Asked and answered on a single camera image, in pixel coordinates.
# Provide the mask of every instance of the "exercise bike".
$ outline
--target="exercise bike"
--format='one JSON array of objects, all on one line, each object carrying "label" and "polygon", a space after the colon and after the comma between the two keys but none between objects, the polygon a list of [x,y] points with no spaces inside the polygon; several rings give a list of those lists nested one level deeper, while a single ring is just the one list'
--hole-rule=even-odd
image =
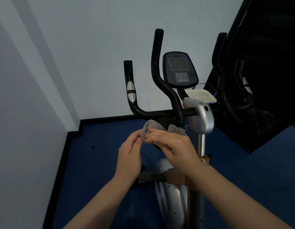
[{"label": "exercise bike", "polygon": [[[124,74],[130,109],[142,119],[156,120],[165,129],[168,129],[170,124],[184,127],[184,118],[189,117],[189,126],[192,132],[191,141],[197,150],[200,160],[203,163],[209,164],[210,156],[205,154],[204,150],[205,135],[214,128],[213,113],[221,112],[227,114],[245,125],[254,121],[254,117],[252,117],[254,115],[253,111],[247,111],[246,113],[244,111],[238,112],[238,109],[248,110],[253,100],[252,90],[242,75],[244,61],[237,61],[234,84],[232,84],[233,90],[239,92],[244,98],[241,98],[241,103],[232,105],[229,102],[229,97],[226,96],[227,79],[221,65],[223,57],[222,48],[226,35],[223,35],[223,33],[219,34],[212,56],[213,67],[219,76],[217,87],[219,103],[207,104],[190,98],[184,90],[196,86],[199,82],[194,65],[187,53],[165,53],[162,63],[164,80],[161,78],[159,59],[163,34],[164,31],[162,29],[155,30],[151,56],[151,74],[157,87],[169,97],[172,109],[148,112],[139,108],[134,85],[133,65],[132,61],[127,60],[124,61]],[[258,114],[258,121],[260,122],[263,122],[261,115],[269,116],[268,113],[264,112],[264,115],[261,112],[258,112]],[[258,129],[264,126],[259,127],[258,125],[257,127],[257,125],[255,123],[254,127]],[[166,158],[160,159],[157,162],[155,173],[143,172],[140,174],[133,187],[145,182],[155,182],[158,204],[167,229],[203,227],[204,197],[202,193],[192,184],[191,180],[175,170]]]}]

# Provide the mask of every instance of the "blue floor mat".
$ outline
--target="blue floor mat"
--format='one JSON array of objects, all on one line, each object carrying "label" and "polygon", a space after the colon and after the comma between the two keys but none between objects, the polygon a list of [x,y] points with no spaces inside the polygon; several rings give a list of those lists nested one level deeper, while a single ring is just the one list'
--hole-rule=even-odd
[{"label": "blue floor mat", "polygon": [[[62,229],[113,177],[120,145],[145,120],[84,126],[73,138],[53,229]],[[217,128],[206,136],[206,153],[223,176],[295,228],[295,128],[289,127],[249,155]],[[147,170],[164,157],[153,145],[143,144]],[[165,228],[154,185],[130,190],[110,228]],[[227,228],[206,201],[204,228]]]}]

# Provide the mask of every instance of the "gray towel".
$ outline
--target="gray towel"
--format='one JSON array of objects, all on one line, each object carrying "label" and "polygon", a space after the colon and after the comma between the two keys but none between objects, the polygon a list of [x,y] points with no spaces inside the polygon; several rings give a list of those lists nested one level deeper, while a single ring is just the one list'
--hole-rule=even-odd
[{"label": "gray towel", "polygon": [[173,132],[179,135],[187,136],[186,131],[183,128],[178,128],[175,125],[169,125],[168,130],[166,130],[160,123],[154,120],[148,120],[145,125],[143,126],[142,132],[140,133],[140,137],[143,141],[145,141],[145,135],[150,133],[149,128],[154,128],[158,130],[164,130],[168,132]]}]

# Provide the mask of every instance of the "blue carpet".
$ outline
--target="blue carpet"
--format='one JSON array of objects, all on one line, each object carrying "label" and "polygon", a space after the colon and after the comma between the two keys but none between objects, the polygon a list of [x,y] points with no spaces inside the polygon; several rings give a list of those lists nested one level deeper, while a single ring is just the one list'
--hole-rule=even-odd
[{"label": "blue carpet", "polygon": [[[53,229],[63,228],[115,173],[118,149],[145,120],[87,125],[72,140],[55,212]],[[267,144],[247,154],[217,128],[206,136],[206,153],[223,176],[295,228],[295,128],[289,127]],[[143,144],[142,164],[151,169],[163,158],[153,145]],[[130,190],[110,228],[164,228],[154,185]],[[209,202],[204,228],[227,228]]]}]

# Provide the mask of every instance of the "forearm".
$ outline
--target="forearm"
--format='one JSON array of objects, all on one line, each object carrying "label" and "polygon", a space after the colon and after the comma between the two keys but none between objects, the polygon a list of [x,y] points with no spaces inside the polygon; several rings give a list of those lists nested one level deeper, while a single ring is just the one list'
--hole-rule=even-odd
[{"label": "forearm", "polygon": [[64,229],[109,228],[131,183],[118,178],[108,182]]},{"label": "forearm", "polygon": [[290,228],[209,165],[199,166],[191,179],[230,228]]}]

